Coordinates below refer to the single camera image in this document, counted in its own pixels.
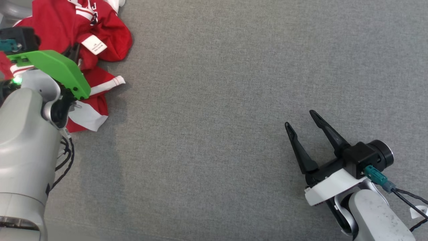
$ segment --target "gray fabric surface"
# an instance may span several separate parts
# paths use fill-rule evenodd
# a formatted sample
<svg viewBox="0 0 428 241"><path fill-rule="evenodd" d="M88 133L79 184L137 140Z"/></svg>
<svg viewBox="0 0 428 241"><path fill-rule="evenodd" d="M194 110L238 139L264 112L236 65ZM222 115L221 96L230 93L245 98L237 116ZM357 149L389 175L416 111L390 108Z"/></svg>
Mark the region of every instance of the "gray fabric surface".
<svg viewBox="0 0 428 241"><path fill-rule="evenodd" d="M102 64L127 85L107 94L97 133L73 135L48 222L115 241L351 240L305 201L284 122L319 163L333 150L310 109L351 143L385 141L385 174L427 197L427 11L425 0L128 0L134 46Z"/></svg>

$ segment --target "cable connector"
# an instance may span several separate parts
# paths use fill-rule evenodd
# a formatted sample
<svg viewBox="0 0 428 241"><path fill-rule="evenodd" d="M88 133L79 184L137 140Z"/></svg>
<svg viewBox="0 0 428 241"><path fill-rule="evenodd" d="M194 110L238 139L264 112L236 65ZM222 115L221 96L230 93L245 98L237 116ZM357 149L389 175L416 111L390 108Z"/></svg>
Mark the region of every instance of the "cable connector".
<svg viewBox="0 0 428 241"><path fill-rule="evenodd" d="M373 183L380 185L387 193L392 193L392 189L395 188L395 184L391 181L388 181L388 178L372 165L364 168L364 175L368 177Z"/></svg>

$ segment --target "white clothing tag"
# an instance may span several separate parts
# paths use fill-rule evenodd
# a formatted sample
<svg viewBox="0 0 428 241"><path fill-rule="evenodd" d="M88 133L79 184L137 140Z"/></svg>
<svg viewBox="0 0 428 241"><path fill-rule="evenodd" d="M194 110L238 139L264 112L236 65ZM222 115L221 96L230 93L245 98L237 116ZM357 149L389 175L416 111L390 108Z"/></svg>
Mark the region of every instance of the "white clothing tag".
<svg viewBox="0 0 428 241"><path fill-rule="evenodd" d="M98 55L107 49L107 45L95 35L91 35L89 38L85 39L82 44L95 55Z"/></svg>
<svg viewBox="0 0 428 241"><path fill-rule="evenodd" d="M427 207L420 205L420 206L416 206L416 208L421 210L422 213L427 214L427 209L428 209ZM422 217L422 215L416 212L416 210L414 210L413 208L410 208L410 214L412 215L412 219L415 219L417 217Z"/></svg>

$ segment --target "green bracket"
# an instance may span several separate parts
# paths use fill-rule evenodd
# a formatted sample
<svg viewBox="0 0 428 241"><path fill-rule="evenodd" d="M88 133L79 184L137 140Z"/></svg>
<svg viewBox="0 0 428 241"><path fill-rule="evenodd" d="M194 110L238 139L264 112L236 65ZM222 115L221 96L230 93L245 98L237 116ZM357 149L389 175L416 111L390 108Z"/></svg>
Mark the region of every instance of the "green bracket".
<svg viewBox="0 0 428 241"><path fill-rule="evenodd" d="M91 94L91 87L76 63L56 51L32 51L7 57L18 67L34 65L70 89L77 99L88 99Z"/></svg>

